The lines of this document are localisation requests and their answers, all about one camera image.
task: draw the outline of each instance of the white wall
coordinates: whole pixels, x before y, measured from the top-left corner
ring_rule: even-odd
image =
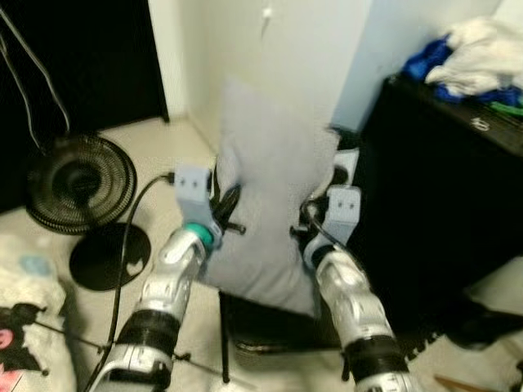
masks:
[[[217,147],[219,141],[221,85],[227,74],[304,120],[327,124],[371,2],[181,0],[184,43],[191,52],[186,53],[188,109],[211,144]],[[268,4],[273,17],[264,29],[262,11]]]
[[[523,29],[523,0],[503,0],[494,17]]]
[[[387,75],[399,71],[410,55],[438,37],[445,26],[473,16],[492,15],[499,3],[499,0],[374,0],[333,123],[360,130]]]
[[[179,0],[149,0],[150,18],[169,116],[186,113],[186,76]]]

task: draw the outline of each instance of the tiled floor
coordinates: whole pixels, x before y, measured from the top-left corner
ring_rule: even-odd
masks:
[[[165,125],[159,120],[149,120],[106,131],[103,136],[116,141],[130,154],[136,165],[140,187],[153,176],[172,169],[176,162],[206,167],[211,167],[214,162],[208,145],[187,122]],[[139,208],[136,223],[150,236],[155,255],[167,236],[181,223],[172,188],[157,185],[151,190]],[[61,282],[69,295],[69,327],[88,339],[104,342],[110,325],[113,293],[89,292],[73,284],[68,259],[78,238],[47,231],[34,224],[24,210],[0,216],[0,231],[18,234],[47,249],[58,264]],[[120,326],[132,311],[144,276],[141,275],[123,289]],[[177,352],[186,351],[193,354],[194,361],[217,370],[220,368],[217,291],[198,283],[193,285],[177,346]],[[78,367],[79,385],[83,385],[98,356],[95,350],[76,344],[73,346],[73,354]],[[508,390],[509,385],[518,380],[516,362],[517,358],[509,354],[503,343],[477,353],[461,350],[441,338],[422,353],[411,364],[411,368],[431,391],[444,390],[432,381],[435,373],[502,391]],[[268,358],[236,358],[231,355],[232,376],[260,391],[352,390],[351,383],[341,382],[340,371],[340,357],[335,352]],[[169,391],[226,392],[251,389],[235,382],[223,386],[219,377],[185,363],[177,363]]]

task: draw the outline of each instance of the black stand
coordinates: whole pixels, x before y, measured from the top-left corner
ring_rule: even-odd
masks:
[[[80,240],[69,260],[71,275],[77,284],[97,292],[116,288],[124,230],[124,223],[112,223],[89,231]],[[127,238],[123,285],[145,269],[150,251],[147,234],[132,225]]]

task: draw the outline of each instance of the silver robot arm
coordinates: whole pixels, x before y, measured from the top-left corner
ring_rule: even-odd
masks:
[[[169,387],[190,286],[212,250],[220,246],[239,201],[236,187],[211,209],[209,175],[207,169],[177,168],[175,186],[184,225],[160,250],[140,300],[89,392],[159,392]]]
[[[322,297],[330,309],[342,348],[355,379],[356,392],[421,392],[387,321],[382,302],[365,272],[343,244],[360,218],[360,190],[350,186],[357,150],[337,156],[348,173],[345,184],[332,185],[326,196],[302,207],[302,225],[291,228],[306,265],[315,271]],[[319,223],[317,216],[324,219]]]
[[[204,242],[192,229],[172,234],[91,391],[145,392],[169,387],[190,285],[207,256]]]
[[[355,259],[333,249],[319,261],[316,280],[349,359],[356,392],[420,392],[387,321],[382,302]]]

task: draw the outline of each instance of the white cloth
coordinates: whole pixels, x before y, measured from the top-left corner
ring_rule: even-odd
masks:
[[[520,73],[514,78],[513,84],[523,90],[523,73]]]
[[[0,234],[0,392],[76,390],[65,338],[34,324],[62,329],[64,301],[55,266],[20,238]]]
[[[447,45],[454,51],[427,75],[454,95],[475,96],[508,87],[523,74],[523,36],[503,22],[477,18],[451,26]]]

